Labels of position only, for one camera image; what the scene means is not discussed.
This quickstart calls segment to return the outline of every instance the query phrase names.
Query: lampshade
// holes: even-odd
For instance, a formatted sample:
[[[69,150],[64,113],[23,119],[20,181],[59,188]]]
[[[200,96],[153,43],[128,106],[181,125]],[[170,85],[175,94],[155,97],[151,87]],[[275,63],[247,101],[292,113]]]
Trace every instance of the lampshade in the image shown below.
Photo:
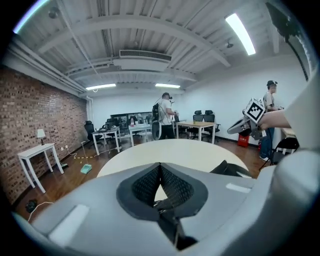
[[[46,135],[45,135],[45,131],[44,131],[44,129],[38,129],[37,130],[37,132],[36,132],[36,137],[37,138],[43,138],[43,137],[45,137]]]

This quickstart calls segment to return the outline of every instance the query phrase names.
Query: fluorescent light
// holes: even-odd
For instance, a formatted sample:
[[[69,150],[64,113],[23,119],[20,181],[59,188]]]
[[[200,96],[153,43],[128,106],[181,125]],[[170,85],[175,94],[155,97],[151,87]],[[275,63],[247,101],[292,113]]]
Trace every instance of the fluorescent light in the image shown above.
[[[31,8],[23,15],[22,19],[18,22],[18,24],[13,29],[13,32],[18,34],[20,29],[25,25],[25,23],[30,19],[30,17],[37,12],[39,8],[41,8],[46,2],[49,0],[38,0]]]
[[[165,84],[165,83],[157,83],[155,86],[156,87],[180,88],[180,85]]]
[[[91,86],[91,87],[87,87],[86,89],[89,90],[94,90],[94,89],[99,89],[99,88],[106,88],[106,87],[115,87],[116,84],[115,83],[111,83],[111,84],[102,84],[102,85],[97,85],[97,86]]]
[[[239,19],[238,15],[234,13],[229,17],[227,17],[225,21],[228,22],[228,24],[234,30],[236,35],[239,37],[248,55],[255,54],[256,53],[255,47],[252,44],[250,36],[245,26],[242,24],[241,20]]]

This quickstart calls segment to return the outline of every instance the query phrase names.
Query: wooden floor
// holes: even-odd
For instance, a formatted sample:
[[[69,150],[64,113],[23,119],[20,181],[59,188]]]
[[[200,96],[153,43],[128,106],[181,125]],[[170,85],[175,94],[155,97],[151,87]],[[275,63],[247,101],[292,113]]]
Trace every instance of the wooden floor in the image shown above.
[[[135,137],[134,144],[141,144],[145,143],[145,137]],[[215,143],[219,145],[235,155],[237,155],[247,166],[250,173],[253,175],[254,178],[257,178],[259,175],[259,168],[264,163],[259,158],[258,148],[249,146],[247,148],[238,146],[236,142],[227,141],[219,139],[219,142]],[[90,149],[88,148],[91,143],[85,146],[85,153],[87,157],[93,157],[96,155],[95,147],[92,146]],[[129,138],[122,139],[122,151],[126,150],[131,147],[131,142]],[[99,147],[99,151],[102,152],[106,149],[113,149],[116,147],[115,143],[109,142],[107,148],[104,146]],[[77,152],[76,157],[83,157],[84,153],[83,150],[80,149]],[[68,194],[70,191],[74,190],[81,184],[94,179],[97,177],[101,168],[116,154],[118,154],[117,150],[111,150],[104,153],[101,153],[100,156],[95,156],[93,158],[88,158],[88,162],[92,165],[92,170],[88,174],[82,174],[80,172],[82,166],[86,164],[85,159],[74,159],[74,156],[68,157],[66,160],[63,161],[63,164],[68,164],[68,168],[64,169],[64,174],[61,174],[58,168],[54,168],[53,172],[49,172],[45,174],[41,179],[40,182],[46,193],[43,194],[40,189],[36,186],[34,189],[31,189],[26,196],[22,198],[19,202],[15,211],[24,217],[26,220],[29,218],[30,214],[26,211],[26,204],[29,200],[36,199],[38,205],[43,202],[55,202],[64,195]],[[37,210],[32,214],[30,222],[49,204],[45,203],[40,205]]]

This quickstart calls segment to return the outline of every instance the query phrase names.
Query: jeans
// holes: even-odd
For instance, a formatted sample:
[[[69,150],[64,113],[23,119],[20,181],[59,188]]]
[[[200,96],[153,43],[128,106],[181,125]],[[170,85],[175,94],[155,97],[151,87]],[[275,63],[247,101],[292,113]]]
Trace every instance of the jeans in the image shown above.
[[[270,158],[271,142],[274,139],[275,128],[268,128],[265,132],[266,137],[261,140],[261,149],[259,154],[262,158]]]
[[[172,124],[161,126],[161,136],[159,140],[164,140],[166,136],[168,137],[168,139],[175,138],[174,128],[172,127]]]

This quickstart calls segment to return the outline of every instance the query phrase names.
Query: round white table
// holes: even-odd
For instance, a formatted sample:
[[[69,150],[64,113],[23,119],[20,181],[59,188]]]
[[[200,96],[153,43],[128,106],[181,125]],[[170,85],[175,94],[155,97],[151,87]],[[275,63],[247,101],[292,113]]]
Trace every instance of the round white table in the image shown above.
[[[218,145],[193,139],[156,140],[133,146],[117,154],[102,167],[97,177],[157,162],[172,163],[209,173],[223,160],[248,170],[239,157]],[[160,186],[155,200],[165,198],[167,196]]]

